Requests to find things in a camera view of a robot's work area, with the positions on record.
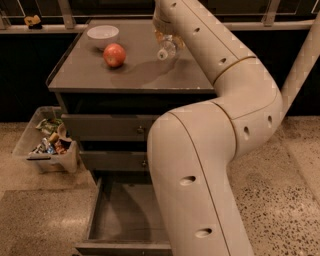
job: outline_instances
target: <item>red apple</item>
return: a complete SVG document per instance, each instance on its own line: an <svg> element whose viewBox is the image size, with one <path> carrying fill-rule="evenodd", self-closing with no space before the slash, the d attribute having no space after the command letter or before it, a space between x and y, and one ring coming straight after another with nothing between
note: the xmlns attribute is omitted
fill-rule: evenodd
<svg viewBox="0 0 320 256"><path fill-rule="evenodd" d="M103 51L103 59L109 67L120 67L126 59L126 51L119 44L109 44Z"/></svg>

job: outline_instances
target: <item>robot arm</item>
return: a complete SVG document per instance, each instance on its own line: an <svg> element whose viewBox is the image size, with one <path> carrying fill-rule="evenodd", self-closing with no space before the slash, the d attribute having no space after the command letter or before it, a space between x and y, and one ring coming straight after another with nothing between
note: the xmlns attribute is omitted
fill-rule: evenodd
<svg viewBox="0 0 320 256"><path fill-rule="evenodd" d="M183 38L218 95L169 111L149 133L150 173L173 255L254 255L226 168L281 123L278 87L197 0L157 0L154 25Z"/></svg>

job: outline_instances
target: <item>white plastic bin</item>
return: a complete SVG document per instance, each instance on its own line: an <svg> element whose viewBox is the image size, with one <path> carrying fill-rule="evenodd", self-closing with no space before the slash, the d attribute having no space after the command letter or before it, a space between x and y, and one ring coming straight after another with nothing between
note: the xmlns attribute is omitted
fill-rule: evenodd
<svg viewBox="0 0 320 256"><path fill-rule="evenodd" d="M61 108L59 107L38 108L15 146L12 152L13 157L31 165L41 173L53 171L75 172L78 162L78 147L75 141L71 142L67 153L62 155L29 155L29 153L41 143L42 138L45 137L41 131L36 129L36 126L45 118L60 118L61 114Z"/></svg>

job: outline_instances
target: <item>drawer front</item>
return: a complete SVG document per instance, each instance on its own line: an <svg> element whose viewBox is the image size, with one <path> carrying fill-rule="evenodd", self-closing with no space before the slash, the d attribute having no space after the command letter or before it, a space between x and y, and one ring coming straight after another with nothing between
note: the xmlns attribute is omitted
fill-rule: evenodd
<svg viewBox="0 0 320 256"><path fill-rule="evenodd" d="M145 152L81 151L80 157L88 170L148 171Z"/></svg>
<svg viewBox="0 0 320 256"><path fill-rule="evenodd" d="M73 140L143 141L158 116L62 115Z"/></svg>

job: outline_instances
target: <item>speckled floor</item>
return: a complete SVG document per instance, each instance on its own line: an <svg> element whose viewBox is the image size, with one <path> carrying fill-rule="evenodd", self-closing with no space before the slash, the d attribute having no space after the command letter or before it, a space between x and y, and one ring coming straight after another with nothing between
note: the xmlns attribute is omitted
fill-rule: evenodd
<svg viewBox="0 0 320 256"><path fill-rule="evenodd" d="M0 123L0 256L79 255L95 184L83 166L40 174L14 159L26 125ZM256 256L320 255L320 117L287 118L228 174Z"/></svg>

